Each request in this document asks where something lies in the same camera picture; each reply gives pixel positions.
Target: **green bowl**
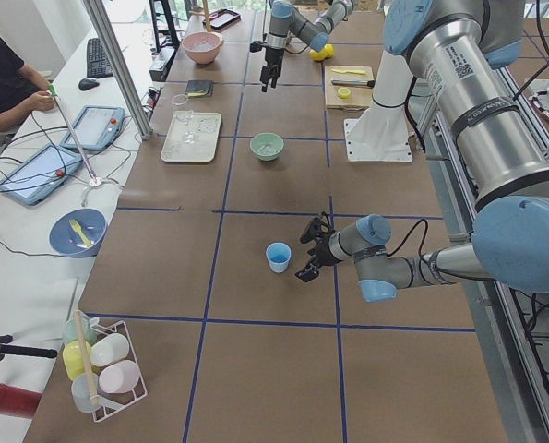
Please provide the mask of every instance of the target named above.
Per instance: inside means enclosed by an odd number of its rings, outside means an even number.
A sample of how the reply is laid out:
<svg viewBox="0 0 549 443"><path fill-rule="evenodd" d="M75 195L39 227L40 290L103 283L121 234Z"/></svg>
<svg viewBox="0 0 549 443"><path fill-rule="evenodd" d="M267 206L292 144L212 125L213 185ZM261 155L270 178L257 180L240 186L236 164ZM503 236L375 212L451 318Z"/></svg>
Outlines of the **green bowl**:
<svg viewBox="0 0 549 443"><path fill-rule="evenodd" d="M284 140L278 134L263 132L249 142L254 155L265 162L278 159L284 149Z"/></svg>

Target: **pink bowl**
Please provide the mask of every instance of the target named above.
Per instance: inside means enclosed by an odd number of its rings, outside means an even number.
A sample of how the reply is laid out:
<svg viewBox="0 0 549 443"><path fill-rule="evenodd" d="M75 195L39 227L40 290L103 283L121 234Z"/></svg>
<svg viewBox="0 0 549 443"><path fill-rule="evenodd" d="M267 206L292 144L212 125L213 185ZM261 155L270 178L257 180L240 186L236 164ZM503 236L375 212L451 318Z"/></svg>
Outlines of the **pink bowl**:
<svg viewBox="0 0 549 443"><path fill-rule="evenodd" d="M182 40L182 47L188 57L195 62L206 65L217 58L223 39L214 32L197 32Z"/></svg>

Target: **person's arm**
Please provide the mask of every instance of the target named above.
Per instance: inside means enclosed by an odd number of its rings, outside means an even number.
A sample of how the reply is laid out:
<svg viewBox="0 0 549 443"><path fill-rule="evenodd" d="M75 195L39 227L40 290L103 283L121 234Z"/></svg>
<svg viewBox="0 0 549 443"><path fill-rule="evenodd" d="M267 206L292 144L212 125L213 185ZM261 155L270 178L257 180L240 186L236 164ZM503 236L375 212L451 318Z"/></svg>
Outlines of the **person's arm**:
<svg viewBox="0 0 549 443"><path fill-rule="evenodd" d="M53 109L53 106L54 99L47 91L34 92L18 105L0 113L0 132L6 132L12 127L20 125L32 111L48 111Z"/></svg>
<svg viewBox="0 0 549 443"><path fill-rule="evenodd" d="M18 70L18 73L36 86L39 90L49 89L49 80L44 78L41 73L32 66L24 64L24 66Z"/></svg>

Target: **person's hand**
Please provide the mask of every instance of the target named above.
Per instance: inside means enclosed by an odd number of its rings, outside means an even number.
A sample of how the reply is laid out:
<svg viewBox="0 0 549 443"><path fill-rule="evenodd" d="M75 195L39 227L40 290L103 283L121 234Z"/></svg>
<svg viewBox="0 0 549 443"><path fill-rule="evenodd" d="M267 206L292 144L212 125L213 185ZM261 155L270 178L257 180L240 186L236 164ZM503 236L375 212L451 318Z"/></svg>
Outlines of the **person's hand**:
<svg viewBox="0 0 549 443"><path fill-rule="evenodd" d="M32 111L50 111L54 107L54 98L46 90L34 92L28 100Z"/></svg>

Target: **red cylinder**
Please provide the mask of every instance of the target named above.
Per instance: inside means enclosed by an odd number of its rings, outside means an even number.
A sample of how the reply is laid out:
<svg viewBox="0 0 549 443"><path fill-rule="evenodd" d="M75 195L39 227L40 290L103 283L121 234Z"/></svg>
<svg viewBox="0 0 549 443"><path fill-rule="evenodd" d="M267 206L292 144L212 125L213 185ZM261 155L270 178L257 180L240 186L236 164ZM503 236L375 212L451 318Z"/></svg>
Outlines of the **red cylinder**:
<svg viewBox="0 0 549 443"><path fill-rule="evenodd" d="M0 383L0 414L32 418L41 400L41 394Z"/></svg>

